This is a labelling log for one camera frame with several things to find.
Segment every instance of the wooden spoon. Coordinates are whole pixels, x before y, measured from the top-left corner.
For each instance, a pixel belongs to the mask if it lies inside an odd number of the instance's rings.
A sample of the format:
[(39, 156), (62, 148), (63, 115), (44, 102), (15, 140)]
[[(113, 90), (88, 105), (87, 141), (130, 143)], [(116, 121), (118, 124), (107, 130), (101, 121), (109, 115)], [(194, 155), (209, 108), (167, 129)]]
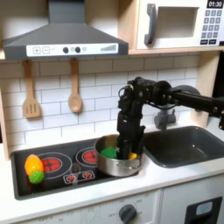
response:
[(32, 63), (29, 60), (23, 61), (24, 74), (26, 81), (26, 99), (23, 104), (24, 117), (31, 118), (40, 115), (38, 102), (33, 96), (32, 89)]
[(79, 61), (77, 59), (71, 59), (72, 67), (72, 94), (69, 97), (68, 105), (73, 112), (81, 111), (81, 97), (78, 90), (78, 75), (79, 75)]

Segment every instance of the hood control knob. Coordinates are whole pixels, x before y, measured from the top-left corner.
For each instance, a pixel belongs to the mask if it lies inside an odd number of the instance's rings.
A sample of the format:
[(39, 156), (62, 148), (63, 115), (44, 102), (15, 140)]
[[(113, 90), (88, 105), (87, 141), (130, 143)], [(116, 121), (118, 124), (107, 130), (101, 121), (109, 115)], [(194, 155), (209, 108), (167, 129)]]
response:
[(80, 49), (78, 46), (76, 46), (74, 50), (75, 50), (77, 53), (80, 53), (80, 52), (81, 52), (81, 49)]
[(119, 211), (123, 224), (129, 224), (137, 216), (137, 210), (132, 205), (123, 206)]
[(63, 48), (63, 52), (64, 52), (64, 53), (68, 53), (68, 48), (67, 48), (67, 47), (64, 47), (64, 48)]

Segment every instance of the gray sink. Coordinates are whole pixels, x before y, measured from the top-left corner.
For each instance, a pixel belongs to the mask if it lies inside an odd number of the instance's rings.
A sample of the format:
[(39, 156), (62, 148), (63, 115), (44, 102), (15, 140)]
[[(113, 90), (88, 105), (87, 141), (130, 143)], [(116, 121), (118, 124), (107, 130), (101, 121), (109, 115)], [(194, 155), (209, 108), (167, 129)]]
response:
[(146, 155), (155, 164), (166, 168), (224, 158), (224, 143), (195, 126), (144, 134), (143, 145)]

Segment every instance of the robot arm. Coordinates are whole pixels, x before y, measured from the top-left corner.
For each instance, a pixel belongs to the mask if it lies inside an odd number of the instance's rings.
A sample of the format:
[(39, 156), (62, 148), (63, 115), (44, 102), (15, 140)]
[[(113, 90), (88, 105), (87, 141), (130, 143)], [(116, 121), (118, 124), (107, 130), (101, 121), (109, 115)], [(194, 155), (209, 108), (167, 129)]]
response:
[(128, 86), (122, 88), (124, 93), (120, 96), (118, 108), (121, 111), (117, 119), (117, 131), (120, 133), (117, 139), (117, 158), (128, 159), (134, 152), (142, 154), (144, 126), (140, 126), (143, 118), (144, 104), (157, 109), (172, 109), (175, 106), (186, 106), (192, 109), (208, 112), (211, 116), (220, 118), (220, 129), (224, 130), (224, 101), (197, 94), (189, 94), (181, 89), (172, 88), (166, 81), (155, 82), (144, 80), (140, 77), (128, 82)]

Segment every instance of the gray range hood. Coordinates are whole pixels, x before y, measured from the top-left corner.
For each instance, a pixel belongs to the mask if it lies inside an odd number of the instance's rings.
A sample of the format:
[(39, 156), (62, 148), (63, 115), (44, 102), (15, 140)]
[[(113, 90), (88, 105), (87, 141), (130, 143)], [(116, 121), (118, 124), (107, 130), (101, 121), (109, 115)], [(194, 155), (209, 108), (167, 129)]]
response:
[(49, 0), (48, 11), (48, 25), (3, 42), (7, 60), (128, 54), (128, 43), (85, 24), (84, 0)]

